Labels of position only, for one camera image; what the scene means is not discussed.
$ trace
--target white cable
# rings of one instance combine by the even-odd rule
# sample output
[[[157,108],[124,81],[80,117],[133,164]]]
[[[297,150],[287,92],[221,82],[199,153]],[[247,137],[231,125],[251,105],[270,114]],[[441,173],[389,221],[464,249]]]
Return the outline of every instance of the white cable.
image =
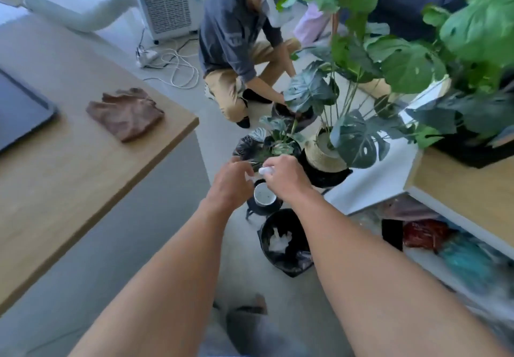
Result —
[[[166,56],[168,55],[171,55],[170,59],[166,60]],[[200,73],[198,71],[198,69],[196,67],[194,67],[193,65],[191,65],[187,60],[186,58],[189,58],[189,57],[195,57],[197,56],[198,54],[191,54],[191,55],[181,55],[177,52],[177,50],[175,48],[165,48],[163,51],[162,51],[162,54],[160,56],[160,60],[163,64],[170,64],[171,65],[171,69],[172,69],[172,73],[171,73],[171,77],[170,77],[170,81],[164,81],[163,79],[159,78],[159,77],[149,77],[149,78],[144,78],[143,81],[147,81],[147,80],[150,80],[150,79],[157,79],[167,85],[170,85],[172,87],[176,87],[176,88],[179,88],[179,89],[193,89],[194,87],[196,87],[198,85],[198,82],[200,80]],[[175,80],[175,75],[177,74],[177,70],[179,69],[180,66],[183,66],[183,67],[186,67],[186,68],[191,68],[193,71],[191,73],[191,76],[189,77],[189,79],[184,82],[182,85],[177,85],[174,80]]]

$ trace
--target power cord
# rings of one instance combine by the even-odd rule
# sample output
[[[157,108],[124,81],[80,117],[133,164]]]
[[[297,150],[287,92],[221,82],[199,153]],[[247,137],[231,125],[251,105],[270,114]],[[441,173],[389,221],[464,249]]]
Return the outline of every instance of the power cord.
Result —
[[[142,45],[143,38],[145,36],[145,30],[146,30],[146,28],[143,28],[143,31],[141,32],[141,39],[139,40],[138,47],[136,48],[136,59],[137,59],[138,63],[140,65],[142,65],[141,68],[162,70],[162,69],[166,68],[168,65],[172,65],[173,66],[173,68],[172,68],[173,70],[172,70],[172,74],[171,74],[171,78],[170,78],[169,82],[168,81],[164,81],[163,79],[161,79],[159,77],[149,77],[149,78],[144,78],[143,80],[147,81],[147,80],[150,80],[150,79],[156,79],[156,80],[159,80],[159,81],[161,81],[161,82],[163,82],[163,83],[165,83],[167,85],[170,85],[172,87],[176,87],[176,88],[179,88],[179,89],[192,89],[192,88],[196,87],[198,85],[198,81],[199,81],[199,78],[200,78],[199,71],[198,71],[198,69],[196,67],[191,65],[186,60],[186,58],[194,57],[197,54],[181,55],[181,54],[179,54],[179,52],[189,42],[198,40],[198,38],[189,38],[179,48],[165,48],[160,53],[158,53],[155,50],[147,50]],[[152,65],[150,65],[150,63],[155,62],[157,59],[159,59],[161,61],[162,66],[152,66]],[[175,80],[175,75],[177,74],[177,70],[179,69],[180,66],[183,66],[183,67],[186,67],[186,68],[191,68],[192,69],[192,73],[191,73],[191,76],[189,77],[189,79],[186,82],[184,82],[181,85],[178,85],[178,84],[176,84],[174,82],[174,80]]]

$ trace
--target gray floor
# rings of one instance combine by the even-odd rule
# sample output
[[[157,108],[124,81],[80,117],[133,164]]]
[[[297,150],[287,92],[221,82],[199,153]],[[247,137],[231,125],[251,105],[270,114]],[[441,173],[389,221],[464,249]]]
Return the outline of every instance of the gray floor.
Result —
[[[73,10],[84,11],[98,0],[53,1]],[[0,23],[19,17],[25,12],[23,9],[14,9],[0,4]],[[283,29],[286,37],[292,35],[293,26],[294,23],[290,23]],[[99,31],[97,35],[83,35],[83,37],[91,42],[95,51],[106,55],[106,57],[129,69],[140,78],[156,76],[169,79],[171,75],[169,70],[140,70],[135,66],[133,53],[140,33],[141,25],[138,23],[137,14],[135,16],[129,14],[117,20],[107,29]],[[180,44],[184,39],[177,39],[177,41]],[[145,44],[150,45],[151,42],[145,41]],[[182,52],[182,54],[194,53],[196,53],[195,44]],[[191,63],[199,67],[197,58],[191,58]],[[300,62],[296,63],[295,66],[300,69],[305,64],[306,62]],[[186,73],[186,70],[180,70],[178,80],[181,77],[186,77]],[[203,162],[209,179],[212,181],[215,172],[231,155],[237,140],[246,135],[248,131],[224,119],[217,104],[204,97],[202,81],[196,88],[190,90],[180,90],[167,86],[160,81],[149,81],[149,83],[200,118],[200,126],[196,130],[196,135]],[[287,83],[288,77],[283,76],[277,83],[276,89],[286,88]],[[252,124],[256,125],[258,117],[266,113],[269,107],[252,105],[250,109]],[[309,135],[309,132],[315,129],[316,126],[311,126],[306,130],[306,135]],[[154,186],[161,185],[160,178],[164,180],[166,175],[165,168],[156,169],[152,172],[151,177],[149,176],[141,182],[138,192],[129,196],[151,196],[155,191]],[[135,218],[134,225],[131,225],[130,228],[135,229],[136,224],[140,223],[141,228],[146,228],[149,231],[155,228],[162,234],[162,229],[158,226],[170,223],[174,215],[165,199],[161,200],[156,202],[155,208],[148,211],[144,217]],[[124,206],[118,212],[129,212],[129,209]],[[324,357],[350,355],[349,344],[323,293],[316,270],[312,268],[302,276],[291,279],[268,263],[260,251],[256,235],[256,231],[262,222],[262,218],[252,216],[248,224],[244,219],[244,209],[242,208],[237,210],[231,218],[223,242],[222,266],[216,300],[222,308],[230,308],[248,303],[254,294],[259,292],[266,297],[269,314],[279,328],[285,333],[303,340],[312,350],[313,355]],[[114,216],[104,218],[101,225],[105,229],[111,230],[122,231],[125,228],[125,226],[117,224]],[[97,230],[96,227],[91,231],[93,236],[95,230]],[[138,252],[138,258],[149,257],[158,248],[158,242],[163,239],[164,236],[160,235],[159,238],[151,242],[143,242],[141,250],[144,251],[144,254],[141,255]],[[83,296],[81,291],[72,284],[69,286],[53,286],[51,282],[48,282],[47,288],[50,291],[54,288],[56,291],[60,291],[59,293],[63,293],[66,298],[61,299],[53,307],[45,306],[44,302],[40,302],[36,307],[25,307],[14,314],[8,312],[0,320],[0,349],[2,347],[12,347],[16,344],[23,346],[26,350],[28,347],[34,347],[47,341],[51,336],[56,337],[67,331],[81,328],[81,326],[87,326],[113,297],[117,289],[121,288],[123,280],[130,276],[124,272],[133,273],[142,264],[139,260],[138,263],[131,264],[129,268],[116,266],[119,258],[126,254],[123,251],[128,250],[128,247],[130,247],[130,250],[137,250],[138,244],[139,242],[133,242],[132,244],[127,243],[127,247],[121,245],[111,248],[108,257],[110,263],[105,265],[109,267],[106,277],[109,277],[110,281],[107,284],[110,288],[109,290],[95,289],[94,293],[88,296],[89,302],[84,305],[78,322],[64,322],[62,315],[58,313],[72,307],[76,302],[75,298]],[[83,253],[83,255],[83,265],[86,266],[88,256],[92,256],[93,253]],[[77,334],[65,337],[59,342],[59,346],[43,347],[32,355],[64,356],[76,341],[76,337]]]

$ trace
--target person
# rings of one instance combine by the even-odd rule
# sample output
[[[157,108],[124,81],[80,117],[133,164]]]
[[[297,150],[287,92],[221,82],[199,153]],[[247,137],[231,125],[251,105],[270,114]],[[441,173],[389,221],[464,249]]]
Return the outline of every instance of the person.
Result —
[[[274,28],[266,16],[263,1],[205,0],[199,30],[206,94],[212,94],[223,115],[242,128],[250,127],[247,101],[284,105],[284,96],[273,85],[284,71],[290,77],[296,75],[290,55],[300,49],[300,43],[283,40],[280,28]],[[268,42],[256,42],[261,30]],[[269,63],[257,76],[255,65],[264,62]],[[242,98],[238,77],[247,88]]]
[[[319,280],[357,357],[511,355],[435,278],[327,203],[294,157],[264,165],[274,166],[265,176],[270,189],[300,218]],[[191,357],[205,350],[225,224],[253,191],[245,173],[253,175],[250,164],[236,157],[222,167],[198,210],[107,306],[71,357]],[[240,340],[249,349],[262,341],[253,336],[266,335],[255,323],[235,326],[246,332]],[[278,352],[251,354],[234,344],[232,353],[208,355],[306,355],[268,334]]]

